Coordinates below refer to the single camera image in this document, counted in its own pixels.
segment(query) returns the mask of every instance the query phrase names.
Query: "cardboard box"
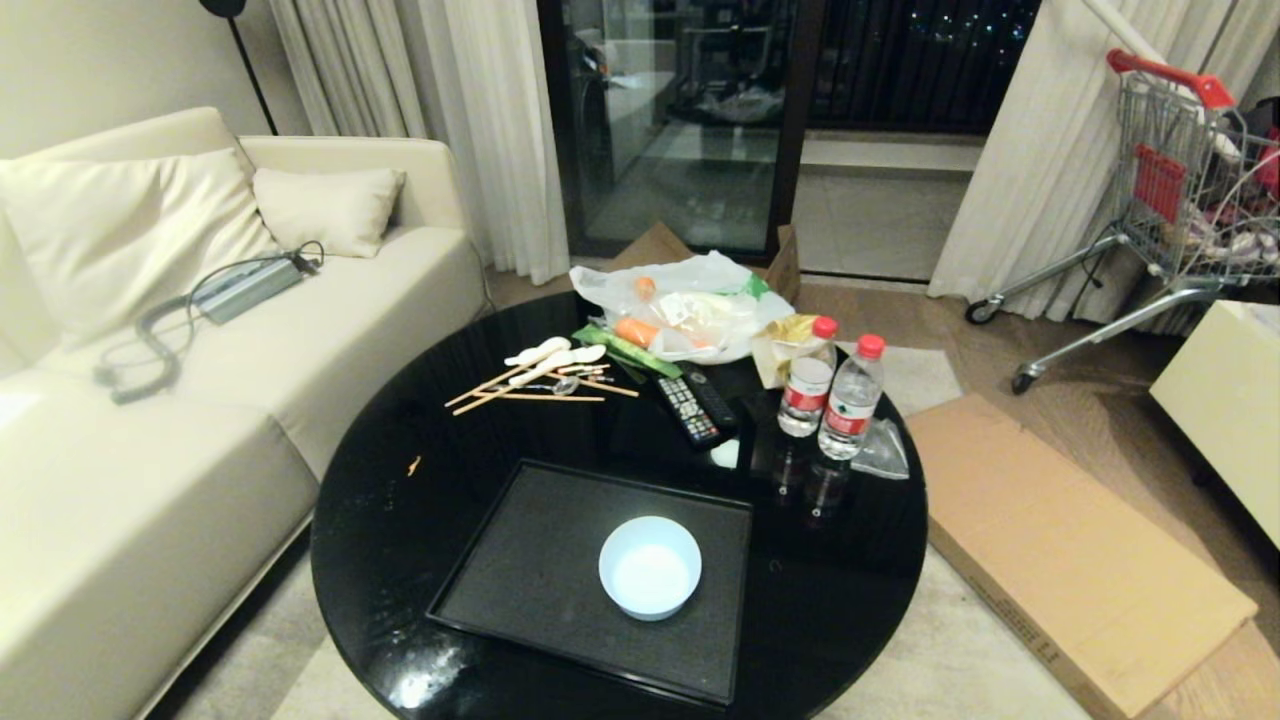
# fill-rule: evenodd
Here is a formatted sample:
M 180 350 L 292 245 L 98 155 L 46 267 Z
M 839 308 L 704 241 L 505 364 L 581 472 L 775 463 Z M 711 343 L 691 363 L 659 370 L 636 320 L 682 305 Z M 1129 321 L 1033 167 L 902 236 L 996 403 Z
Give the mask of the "cardboard box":
M 605 265 L 605 270 L 625 270 L 637 265 L 659 265 L 678 263 L 694 256 L 667 225 L 658 223 L 637 237 L 626 250 Z M 796 233 L 791 225 L 778 228 L 778 254 L 767 268 L 751 268 L 751 272 L 764 278 L 769 288 L 795 304 L 800 296 L 800 255 L 796 250 Z
M 1257 612 L 982 397 L 908 424 L 929 541 L 1093 717 L 1137 717 Z

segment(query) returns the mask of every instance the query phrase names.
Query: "remote control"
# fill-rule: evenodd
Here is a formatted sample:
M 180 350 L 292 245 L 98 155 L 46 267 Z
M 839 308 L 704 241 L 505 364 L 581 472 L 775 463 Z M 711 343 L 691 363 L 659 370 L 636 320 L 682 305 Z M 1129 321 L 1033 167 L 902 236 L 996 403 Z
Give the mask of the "remote control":
M 722 430 L 732 430 L 737 428 L 737 415 L 730 409 L 728 402 L 721 397 L 721 393 L 712 384 L 707 373 L 703 372 L 700 365 L 694 365 L 692 363 L 680 361 L 676 366 L 684 370 L 684 380 L 689 384 L 689 389 L 701 404 L 703 410 L 710 415 L 712 423 Z
M 703 410 L 698 398 L 689 389 L 689 383 L 684 378 L 658 378 L 658 389 L 662 391 L 663 400 L 671 406 L 676 419 L 680 420 L 685 437 L 698 450 L 705 450 L 718 445 L 723 438 L 719 428 L 712 421 L 710 415 Z

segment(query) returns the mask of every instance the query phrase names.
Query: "white plastic bag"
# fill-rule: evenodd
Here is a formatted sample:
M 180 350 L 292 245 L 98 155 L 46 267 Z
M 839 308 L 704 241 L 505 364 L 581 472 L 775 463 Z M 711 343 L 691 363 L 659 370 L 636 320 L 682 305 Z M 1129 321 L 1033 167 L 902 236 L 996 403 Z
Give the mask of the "white plastic bag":
M 718 365 L 740 360 L 751 351 L 751 336 L 795 313 L 751 270 L 714 250 L 680 263 L 613 273 L 579 265 L 568 277 L 579 295 L 604 309 L 611 328 L 622 318 L 657 328 L 649 352 L 671 361 Z

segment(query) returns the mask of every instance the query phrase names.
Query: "black table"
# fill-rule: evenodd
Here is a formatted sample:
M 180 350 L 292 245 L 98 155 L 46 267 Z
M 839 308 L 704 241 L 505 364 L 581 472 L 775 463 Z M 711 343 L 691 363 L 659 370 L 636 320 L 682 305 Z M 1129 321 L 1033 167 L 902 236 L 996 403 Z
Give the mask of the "black table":
M 771 480 L 778 392 L 760 389 L 750 360 L 708 373 L 744 419 L 737 469 L 686 443 L 652 382 L 635 400 L 499 400 L 458 418 L 442 407 L 503 357 L 567 336 L 590 314 L 598 309 L 566 293 L 485 318 L 410 363 L 361 411 L 312 528 L 316 594 L 339 652 L 402 717 L 780 720 L 826 707 L 883 650 L 920 575 L 924 478 L 901 416 L 881 401 L 877 415 L 902 429 L 910 479 L 854 474 L 836 514 L 815 525 L 800 493 L 785 505 Z M 646 692 L 426 616 L 522 459 L 753 505 L 732 705 Z

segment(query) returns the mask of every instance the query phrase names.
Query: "red cart handle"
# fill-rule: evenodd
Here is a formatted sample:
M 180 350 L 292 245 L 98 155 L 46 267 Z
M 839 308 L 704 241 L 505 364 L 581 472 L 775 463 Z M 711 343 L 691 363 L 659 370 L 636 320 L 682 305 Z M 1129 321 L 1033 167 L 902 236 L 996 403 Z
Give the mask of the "red cart handle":
M 1231 97 L 1231 94 L 1228 92 L 1226 87 L 1222 86 L 1221 81 L 1219 81 L 1216 76 L 1198 76 L 1196 73 L 1180 70 L 1161 63 L 1143 60 L 1142 58 L 1132 53 L 1125 53 L 1119 47 L 1107 53 L 1107 64 L 1111 65 L 1111 69 L 1117 74 L 1124 74 L 1129 70 L 1140 70 L 1147 74 L 1176 82 L 1178 85 L 1185 85 L 1199 96 L 1201 102 L 1203 102 L 1210 110 L 1222 110 L 1225 108 L 1235 106 L 1235 99 Z

